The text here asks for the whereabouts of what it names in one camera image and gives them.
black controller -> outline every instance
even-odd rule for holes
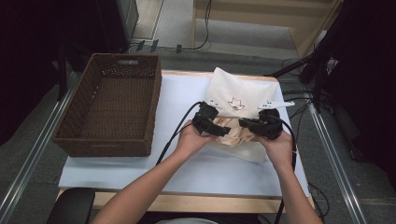
[[[274,140],[283,130],[277,109],[264,109],[259,112],[259,119],[239,119],[239,126],[268,139]]]
[[[229,133],[231,128],[220,127],[213,123],[213,119],[218,115],[219,111],[208,105],[206,102],[201,102],[200,109],[195,113],[192,123],[198,133],[210,133],[215,136],[224,136]],[[239,126],[248,128],[252,133],[264,136],[268,139],[274,140],[280,136],[283,130],[282,121],[280,121],[279,112],[277,109],[264,109],[259,112],[258,119],[239,119]]]
[[[205,102],[200,104],[200,109],[195,113],[192,123],[197,129],[198,133],[210,133],[215,136],[224,136],[229,133],[231,128],[220,127],[213,123],[213,119],[218,115],[219,111]]]

chair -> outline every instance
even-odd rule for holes
[[[88,224],[94,199],[93,189],[65,190],[52,207],[47,224]]]

gray floor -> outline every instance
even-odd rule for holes
[[[186,29],[191,28],[191,24],[185,21],[190,16],[188,11],[185,11],[186,8],[190,8],[190,3],[191,1],[180,4],[180,1],[177,0],[165,0],[163,14],[156,31],[156,38],[160,39],[160,46],[169,47],[176,44],[188,46],[191,43],[191,32],[186,32]],[[172,16],[176,15],[175,11],[183,12],[177,15],[185,16],[185,19]],[[176,21],[182,21],[182,23],[177,25]],[[290,37],[282,28],[266,27],[266,34],[263,34],[265,29],[258,32],[257,26],[252,26],[252,29],[249,30],[243,24],[242,26],[227,24],[221,30],[221,23],[210,22],[209,25],[211,28],[209,39],[212,45],[210,49],[207,49],[210,46],[207,45],[206,48],[203,48],[205,50],[189,50],[180,54],[176,54],[176,51],[171,49],[159,49],[156,53],[162,56],[163,69],[210,72],[218,66],[235,74],[267,75],[279,70],[284,59],[296,57]],[[236,33],[231,34],[230,29],[232,28]],[[241,36],[238,30],[243,30],[244,34],[248,35]],[[203,40],[203,36],[205,36],[205,32],[202,29],[198,30],[197,43]],[[139,52],[131,49],[130,52],[149,53],[149,49]],[[282,91],[297,91],[303,88],[298,82],[297,76],[294,75],[285,75],[279,79],[279,82]],[[285,99],[296,96],[303,95],[285,95]],[[7,188],[21,169],[50,116],[50,112],[55,107],[56,98],[57,87],[55,86],[25,120],[13,138],[0,146],[1,195],[6,194]],[[290,115],[304,104],[304,100],[296,101],[296,103],[297,106],[288,108]],[[367,223],[396,223],[396,214],[394,213],[396,194],[389,184],[386,174],[371,163],[353,161],[349,155],[347,141],[337,121],[327,110],[322,109],[321,111],[320,115],[325,121],[337,155],[359,198]],[[299,123],[298,145],[306,177],[310,183],[319,187],[329,199],[330,213],[326,216],[326,222],[353,223],[309,111],[303,113],[301,120],[299,116],[291,120],[294,130],[298,129]],[[45,223],[58,193],[57,181],[62,173],[65,159],[66,154],[62,149],[49,141],[8,223]],[[325,199],[315,190],[311,192],[318,199],[320,207],[325,210]],[[274,220],[274,215],[265,215],[271,221]]]

wooden table edge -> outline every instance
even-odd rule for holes
[[[65,191],[61,188],[58,197]],[[101,209],[115,195],[116,191],[95,190],[93,209]],[[308,198],[314,206],[312,196]],[[160,194],[149,207],[150,212],[193,212],[193,213],[277,213],[280,198],[276,197],[246,197],[218,195]]]
[[[213,72],[189,72],[189,71],[178,71],[178,70],[162,70],[163,75],[176,75],[176,76],[188,76],[188,77],[213,77]],[[246,74],[233,74],[241,77],[245,80],[259,80],[259,81],[272,81],[278,82],[275,77],[263,77]]]

metal rail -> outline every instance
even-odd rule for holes
[[[74,92],[77,83],[78,77],[75,72],[71,73],[69,77],[70,89],[62,99],[56,103],[53,108],[51,114],[49,115],[49,119],[47,120],[44,128],[42,129],[40,135],[37,137],[35,144],[33,145],[29,155],[27,156],[23,166],[18,172],[12,184],[9,186],[6,197],[2,201],[0,205],[0,223],[7,223],[9,218],[12,215],[12,212],[15,209],[19,199],[21,198],[23,191],[25,190],[27,183],[29,182],[30,177],[32,176],[35,167],[37,166],[41,155],[43,154],[48,141],[52,137],[53,131],[56,128],[56,125],[64,112],[64,109],[70,100],[72,93]]]
[[[309,91],[309,88],[303,86],[305,91]],[[329,158],[330,165],[332,166],[332,171],[334,172],[335,179],[338,182],[340,190],[343,194],[344,200],[346,201],[346,207],[349,210],[350,216],[355,224],[365,224],[367,223],[366,218],[361,210],[361,205],[359,203],[359,199],[355,194],[355,190],[352,188],[352,185],[347,177],[347,173],[338,158],[337,152],[332,143],[332,139],[327,131],[326,125],[321,117],[321,115],[317,112],[315,107],[310,104],[309,110],[311,112],[312,119],[317,126],[318,133],[320,139],[323,143],[324,149],[326,151],[327,157]]]

